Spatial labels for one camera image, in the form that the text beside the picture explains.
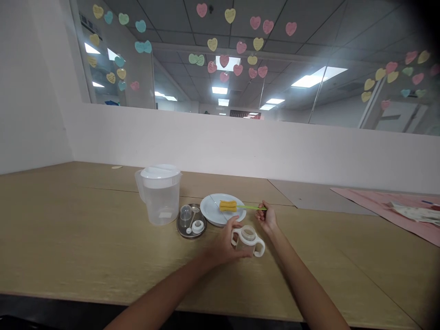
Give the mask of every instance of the metal tray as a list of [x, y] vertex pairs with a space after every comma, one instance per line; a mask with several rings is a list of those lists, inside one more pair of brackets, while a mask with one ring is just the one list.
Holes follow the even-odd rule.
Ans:
[[206, 219], [205, 219], [205, 217], [203, 216], [203, 214], [202, 214], [201, 211], [199, 211], [198, 213], [194, 214], [194, 208], [198, 208], [198, 209], [200, 210], [200, 204], [194, 204], [194, 203], [193, 203], [193, 204], [188, 204], [188, 205], [191, 206], [191, 209], [192, 209], [191, 219], [192, 219], [193, 216], [194, 216], [194, 221], [195, 221], [195, 220], [200, 220], [201, 222], [203, 222], [203, 226], [204, 226], [204, 228], [203, 228], [202, 232], [201, 232], [201, 233], [198, 233], [198, 234], [194, 234], [194, 233], [187, 234], [186, 230], [187, 230], [187, 228], [189, 227], [189, 224], [191, 223], [191, 219], [190, 219], [190, 220], [183, 221], [182, 219], [180, 219], [180, 212], [179, 212], [179, 215], [177, 216], [177, 219], [176, 219], [176, 226], [177, 226], [177, 231], [178, 231], [179, 234], [181, 234], [184, 238], [187, 238], [187, 239], [194, 239], [194, 238], [199, 237], [200, 235], [202, 235], [202, 234], [205, 232], [205, 230], [206, 230], [206, 226], [208, 225], [208, 223], [207, 223], [207, 221], [206, 221]]

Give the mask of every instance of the yellow paper heart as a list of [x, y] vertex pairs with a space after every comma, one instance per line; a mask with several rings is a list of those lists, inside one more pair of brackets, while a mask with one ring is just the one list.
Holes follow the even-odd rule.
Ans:
[[363, 92], [362, 94], [361, 94], [361, 99], [362, 99], [362, 102], [367, 102], [369, 99], [370, 99], [370, 97], [371, 97], [371, 92]]
[[219, 42], [217, 41], [217, 38], [208, 39], [208, 48], [211, 51], [215, 51], [217, 49], [217, 45]]
[[388, 75], [388, 77], [386, 78], [386, 81], [388, 83], [392, 83], [393, 81], [395, 81], [397, 79], [398, 76], [399, 76], [399, 71], [393, 71], [392, 73], [390, 73]]
[[257, 58], [256, 56], [250, 56], [250, 57], [247, 58], [247, 62], [248, 62], [250, 65], [255, 65], [255, 64], [257, 64], [257, 61], [258, 61], [258, 58]]
[[235, 20], [235, 9], [226, 9], [225, 10], [225, 18], [229, 24], [231, 24]]
[[87, 62], [90, 64], [91, 67], [96, 67], [98, 61], [93, 56], [87, 56]]
[[116, 76], [115, 76], [115, 74], [112, 73], [112, 72], [110, 72], [110, 73], [107, 75], [107, 80], [108, 80], [109, 82], [111, 82], [111, 83], [115, 83], [115, 82], [116, 82]]
[[259, 51], [261, 47], [263, 47], [264, 39], [263, 38], [255, 38], [253, 40], [253, 47], [256, 51]]
[[380, 79], [385, 77], [385, 75], [386, 75], [386, 70], [380, 68], [378, 71], [376, 71], [376, 80], [379, 81]]
[[376, 83], [376, 82], [375, 82], [373, 79], [367, 79], [367, 80], [365, 81], [365, 84], [364, 84], [364, 86], [363, 86], [363, 89], [364, 89], [364, 90], [369, 90], [369, 89], [371, 89], [371, 88], [374, 86], [375, 83]]
[[125, 69], [118, 69], [116, 73], [118, 74], [118, 77], [122, 80], [124, 80], [125, 76], [127, 75], [127, 71], [125, 71]]
[[98, 5], [93, 5], [93, 14], [97, 19], [100, 19], [104, 15], [104, 9]]
[[96, 46], [99, 47], [99, 36], [95, 33], [92, 34], [90, 37], [90, 41]]

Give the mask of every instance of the ceiling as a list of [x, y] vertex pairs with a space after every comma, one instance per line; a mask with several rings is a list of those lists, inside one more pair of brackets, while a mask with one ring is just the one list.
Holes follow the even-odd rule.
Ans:
[[[330, 65], [335, 60], [345, 61], [348, 70], [323, 83], [320, 104], [360, 95], [365, 80], [373, 78], [379, 67], [402, 61], [409, 51], [429, 49], [421, 27], [401, 1], [210, 0], [206, 4], [214, 10], [204, 18], [196, 12], [202, 0], [105, 1], [115, 13], [129, 15], [127, 28], [138, 40], [153, 43], [153, 55], [160, 63], [155, 66], [156, 83], [174, 85], [183, 92], [183, 99], [186, 95], [201, 103], [217, 104], [220, 97], [229, 98], [232, 106], [258, 108], [260, 98], [263, 104], [278, 97], [286, 100], [280, 107], [309, 109], [319, 85], [298, 89], [291, 84], [325, 66], [329, 58]], [[232, 24], [224, 17], [228, 8], [236, 9]], [[261, 16], [256, 31], [249, 23], [252, 16]], [[139, 33], [134, 25], [141, 19], [147, 24], [145, 33]], [[262, 30], [266, 19], [275, 23], [268, 35]], [[291, 37], [285, 32], [288, 22], [298, 26]], [[207, 47], [207, 40], [213, 37], [219, 42], [215, 53]], [[260, 52], [251, 52], [255, 37], [264, 38]], [[243, 73], [238, 77], [231, 73], [229, 81], [222, 83], [222, 71], [209, 74], [207, 63], [227, 49], [230, 56], [240, 57], [234, 50], [238, 41], [247, 44], [241, 57]], [[205, 56], [203, 66], [189, 63], [192, 52]], [[260, 57], [255, 69], [268, 67], [265, 80], [248, 75], [247, 56], [253, 54]], [[228, 87], [230, 94], [213, 95], [211, 86]]]

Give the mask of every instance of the white plate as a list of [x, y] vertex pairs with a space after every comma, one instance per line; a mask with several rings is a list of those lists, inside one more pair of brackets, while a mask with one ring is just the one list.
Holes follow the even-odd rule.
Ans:
[[235, 215], [239, 216], [237, 221], [241, 221], [244, 219], [244, 217], [246, 216], [246, 209], [238, 208], [237, 212], [220, 212], [219, 206], [221, 200], [235, 200], [237, 202], [237, 205], [244, 206], [243, 202], [237, 197], [227, 194], [211, 194], [209, 196], [206, 196], [200, 203], [200, 210], [202, 211], [202, 214], [205, 216], [206, 220], [208, 220], [214, 226], [224, 227], [226, 225], [226, 222]]

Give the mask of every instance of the hand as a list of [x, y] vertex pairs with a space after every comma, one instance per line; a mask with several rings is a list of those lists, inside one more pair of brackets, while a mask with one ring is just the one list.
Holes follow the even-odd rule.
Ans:
[[266, 234], [270, 234], [274, 229], [278, 228], [275, 210], [272, 205], [270, 205], [266, 201], [263, 201], [263, 203], [260, 204], [258, 207], [267, 208], [267, 211], [258, 210], [257, 212], [255, 212], [255, 218], [257, 218], [258, 222], [260, 223]]
[[232, 229], [243, 227], [242, 224], [237, 222], [237, 219], [238, 215], [230, 218], [220, 234], [214, 239], [211, 246], [205, 251], [207, 258], [213, 261], [215, 266], [226, 264], [240, 258], [252, 257], [250, 251], [236, 251], [231, 244]]

